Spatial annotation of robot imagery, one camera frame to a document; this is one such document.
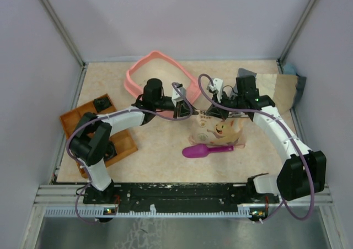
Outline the beige cat litter bag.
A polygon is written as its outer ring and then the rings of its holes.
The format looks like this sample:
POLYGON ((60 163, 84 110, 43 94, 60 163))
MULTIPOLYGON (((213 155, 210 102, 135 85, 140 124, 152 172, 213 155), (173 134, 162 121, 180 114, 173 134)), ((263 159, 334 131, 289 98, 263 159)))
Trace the beige cat litter bag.
POLYGON ((191 145, 245 147, 246 137, 243 128, 247 117, 232 116, 223 120, 207 115, 205 111, 198 111, 198 114, 193 115, 191 119, 191 133, 188 137, 191 145))

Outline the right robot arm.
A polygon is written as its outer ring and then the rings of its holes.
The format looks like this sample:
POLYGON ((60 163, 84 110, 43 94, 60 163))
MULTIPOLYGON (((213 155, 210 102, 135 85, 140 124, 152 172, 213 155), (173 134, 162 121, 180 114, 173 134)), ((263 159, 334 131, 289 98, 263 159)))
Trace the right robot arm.
POLYGON ((248 115, 267 135, 282 161, 278 175, 249 178, 247 198, 257 203, 266 194, 279 194, 284 200, 292 201, 323 191, 327 164, 324 153, 313 151, 295 135, 273 100, 260 95, 253 75, 236 77, 236 88, 235 94, 228 96, 223 91, 223 80, 210 78, 207 90, 212 94, 211 108, 219 111, 223 118, 230 112, 248 115))

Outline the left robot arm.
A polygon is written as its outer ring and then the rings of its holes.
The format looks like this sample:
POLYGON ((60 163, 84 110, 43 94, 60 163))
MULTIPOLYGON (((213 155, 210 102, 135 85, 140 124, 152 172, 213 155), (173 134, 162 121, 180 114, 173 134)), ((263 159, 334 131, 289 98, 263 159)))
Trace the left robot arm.
POLYGON ((115 190, 104 164, 110 137, 129 128, 148 124, 155 116, 170 121, 183 121, 195 112, 186 98, 182 84, 172 83, 172 96, 165 96, 160 79, 147 80, 143 93, 128 108, 96 115, 85 113, 66 144, 68 155, 83 166, 95 196, 103 203, 111 202, 115 190))

